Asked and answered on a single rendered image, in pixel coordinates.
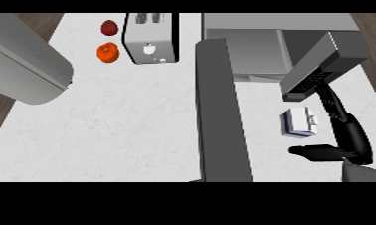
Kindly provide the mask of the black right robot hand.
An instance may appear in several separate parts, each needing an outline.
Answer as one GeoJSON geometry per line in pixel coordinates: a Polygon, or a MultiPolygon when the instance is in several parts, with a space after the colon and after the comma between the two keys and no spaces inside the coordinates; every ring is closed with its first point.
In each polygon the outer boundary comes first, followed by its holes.
{"type": "Polygon", "coordinates": [[[292,146],[288,151],[310,161],[329,162],[348,159],[353,164],[374,163],[374,150],[369,137],[356,116],[347,111],[331,86],[319,84],[316,91],[331,117],[337,146],[329,144],[292,146]]]}

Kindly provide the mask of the white blue milk carton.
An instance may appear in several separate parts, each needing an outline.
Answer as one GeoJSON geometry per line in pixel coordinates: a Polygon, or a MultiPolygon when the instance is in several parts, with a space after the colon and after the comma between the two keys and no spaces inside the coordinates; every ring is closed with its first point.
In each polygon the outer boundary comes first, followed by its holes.
{"type": "Polygon", "coordinates": [[[284,136],[307,138],[318,134],[319,120],[309,107],[291,108],[281,114],[279,119],[284,136]]]}

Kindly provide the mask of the dark grey microwave door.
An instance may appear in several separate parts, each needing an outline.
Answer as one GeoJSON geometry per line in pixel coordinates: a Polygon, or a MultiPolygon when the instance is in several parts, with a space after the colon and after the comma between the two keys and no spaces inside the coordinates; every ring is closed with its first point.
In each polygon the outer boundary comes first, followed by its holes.
{"type": "Polygon", "coordinates": [[[226,39],[195,45],[195,102],[203,182],[251,182],[226,39]]]}

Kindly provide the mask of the grey microwave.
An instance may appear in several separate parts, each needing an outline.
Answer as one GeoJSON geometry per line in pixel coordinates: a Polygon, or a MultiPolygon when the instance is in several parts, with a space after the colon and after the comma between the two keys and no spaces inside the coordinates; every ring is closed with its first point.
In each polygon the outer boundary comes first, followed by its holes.
{"type": "Polygon", "coordinates": [[[201,25],[207,39],[226,40],[233,79],[278,83],[288,102],[371,57],[347,13],[204,13],[201,25]]]}

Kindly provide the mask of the white toaster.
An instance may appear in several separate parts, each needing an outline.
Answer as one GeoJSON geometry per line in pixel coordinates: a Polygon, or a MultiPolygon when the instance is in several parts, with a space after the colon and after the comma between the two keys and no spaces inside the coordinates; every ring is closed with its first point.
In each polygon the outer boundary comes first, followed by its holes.
{"type": "Polygon", "coordinates": [[[180,14],[129,13],[123,44],[138,65],[180,60],[180,14]]]}

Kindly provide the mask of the orange bell pepper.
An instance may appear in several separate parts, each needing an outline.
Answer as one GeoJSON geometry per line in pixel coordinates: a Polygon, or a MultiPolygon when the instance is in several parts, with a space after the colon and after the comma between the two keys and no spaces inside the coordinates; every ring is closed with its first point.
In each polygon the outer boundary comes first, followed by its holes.
{"type": "Polygon", "coordinates": [[[104,63],[114,63],[120,59],[120,48],[113,42],[108,42],[98,48],[98,58],[104,63]]]}

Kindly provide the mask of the red tomato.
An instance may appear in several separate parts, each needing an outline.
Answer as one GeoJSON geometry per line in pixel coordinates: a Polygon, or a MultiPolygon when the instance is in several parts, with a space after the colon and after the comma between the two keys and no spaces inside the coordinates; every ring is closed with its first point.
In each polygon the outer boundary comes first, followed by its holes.
{"type": "Polygon", "coordinates": [[[114,20],[107,20],[102,24],[102,33],[107,36],[116,36],[120,32],[118,24],[114,20]]]}

